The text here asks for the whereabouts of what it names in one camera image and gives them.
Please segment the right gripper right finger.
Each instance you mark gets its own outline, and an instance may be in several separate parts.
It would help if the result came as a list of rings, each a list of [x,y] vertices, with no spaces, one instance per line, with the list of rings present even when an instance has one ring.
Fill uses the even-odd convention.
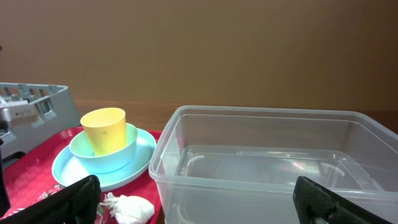
[[[293,202],[300,224],[391,224],[305,176],[297,178]]]

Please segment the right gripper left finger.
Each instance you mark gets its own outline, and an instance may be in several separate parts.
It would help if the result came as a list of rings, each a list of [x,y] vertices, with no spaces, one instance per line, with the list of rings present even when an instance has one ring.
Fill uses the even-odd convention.
[[[2,224],[94,224],[101,200],[100,181],[89,175],[1,220]]]

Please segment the red strawberry candy wrapper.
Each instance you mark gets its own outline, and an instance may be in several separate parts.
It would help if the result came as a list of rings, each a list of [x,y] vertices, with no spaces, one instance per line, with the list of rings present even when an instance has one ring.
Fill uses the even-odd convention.
[[[48,190],[46,190],[45,192],[43,192],[42,194],[40,194],[40,196],[32,203],[38,203],[41,200],[46,199],[47,197],[63,190],[65,187],[60,185],[60,184],[55,184],[53,185],[51,188],[49,188]],[[105,209],[102,205],[98,205],[98,208],[96,210],[96,220],[95,220],[95,224],[107,224],[109,221],[109,212],[107,211],[107,209]]]

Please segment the white napkin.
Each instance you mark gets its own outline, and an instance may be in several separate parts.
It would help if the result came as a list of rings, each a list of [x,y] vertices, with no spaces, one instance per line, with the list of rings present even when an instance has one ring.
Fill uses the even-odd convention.
[[[155,213],[155,208],[147,199],[138,196],[114,196],[112,192],[105,195],[100,205],[109,210],[119,224],[145,224]]]

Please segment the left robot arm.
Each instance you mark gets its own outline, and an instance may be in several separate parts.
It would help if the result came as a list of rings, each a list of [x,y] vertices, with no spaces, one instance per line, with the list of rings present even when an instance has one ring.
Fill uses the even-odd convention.
[[[10,209],[11,204],[6,190],[4,181],[4,172],[2,168],[2,162],[0,162],[0,216],[4,216]]]

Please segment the grey dishwasher rack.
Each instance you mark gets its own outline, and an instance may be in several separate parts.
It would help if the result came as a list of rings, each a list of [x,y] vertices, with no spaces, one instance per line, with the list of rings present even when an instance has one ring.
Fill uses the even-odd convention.
[[[49,137],[80,124],[64,85],[1,83],[1,157],[26,154]]]

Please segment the light blue plate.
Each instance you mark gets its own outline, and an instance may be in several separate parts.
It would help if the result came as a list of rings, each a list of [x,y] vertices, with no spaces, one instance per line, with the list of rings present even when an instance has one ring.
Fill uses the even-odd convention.
[[[105,174],[96,174],[101,190],[107,192],[123,187],[143,174],[148,166],[156,147],[156,140],[151,133],[139,129],[137,139],[137,156],[124,167]],[[65,147],[56,156],[52,165],[52,175],[61,185],[67,187],[89,176],[78,159],[72,155],[69,147]]]

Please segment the light blue bowl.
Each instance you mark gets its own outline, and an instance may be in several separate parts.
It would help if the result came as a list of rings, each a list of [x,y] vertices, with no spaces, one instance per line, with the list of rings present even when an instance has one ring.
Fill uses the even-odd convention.
[[[72,139],[69,150],[88,172],[98,174],[113,172],[133,161],[137,154],[138,129],[134,125],[127,123],[126,131],[126,147],[105,156],[95,155],[94,149],[84,131]]]

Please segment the yellow plastic cup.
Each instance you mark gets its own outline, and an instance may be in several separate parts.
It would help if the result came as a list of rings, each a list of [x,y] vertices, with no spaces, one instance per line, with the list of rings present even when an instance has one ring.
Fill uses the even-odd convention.
[[[127,145],[126,112],[121,108],[101,108],[85,114],[81,125],[96,156],[105,156]]]

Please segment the clear plastic bin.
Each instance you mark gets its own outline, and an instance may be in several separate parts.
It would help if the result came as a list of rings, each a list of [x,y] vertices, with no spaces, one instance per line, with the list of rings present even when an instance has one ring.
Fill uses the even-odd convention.
[[[182,106],[149,174],[167,223],[297,223],[300,176],[397,222],[397,135],[354,111]]]

